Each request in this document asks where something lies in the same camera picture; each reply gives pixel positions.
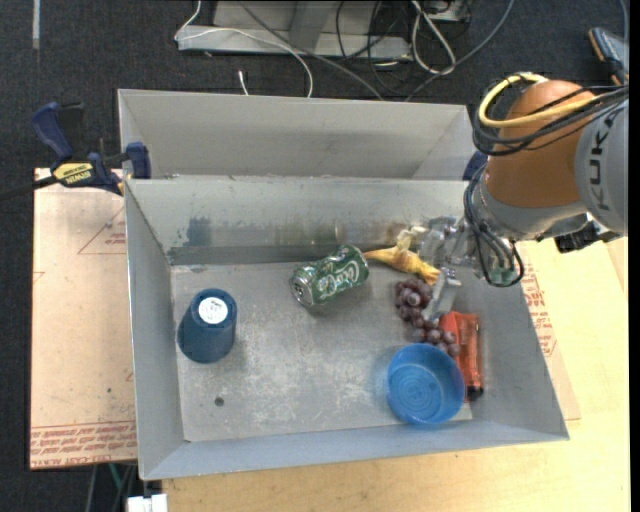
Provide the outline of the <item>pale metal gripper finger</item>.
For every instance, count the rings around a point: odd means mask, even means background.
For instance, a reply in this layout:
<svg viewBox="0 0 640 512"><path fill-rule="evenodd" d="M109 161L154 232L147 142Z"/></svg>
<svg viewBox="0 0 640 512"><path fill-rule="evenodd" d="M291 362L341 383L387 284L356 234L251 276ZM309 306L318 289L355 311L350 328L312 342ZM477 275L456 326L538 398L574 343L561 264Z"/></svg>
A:
<svg viewBox="0 0 640 512"><path fill-rule="evenodd" d="M459 280L445 280L434 291L433 318L438 320L442 315L452 310L459 288L462 286Z"/></svg>
<svg viewBox="0 0 640 512"><path fill-rule="evenodd" d="M454 271L443 268L432 287L432 298L422 311L425 320L436 321L448 313L454 302Z"/></svg>

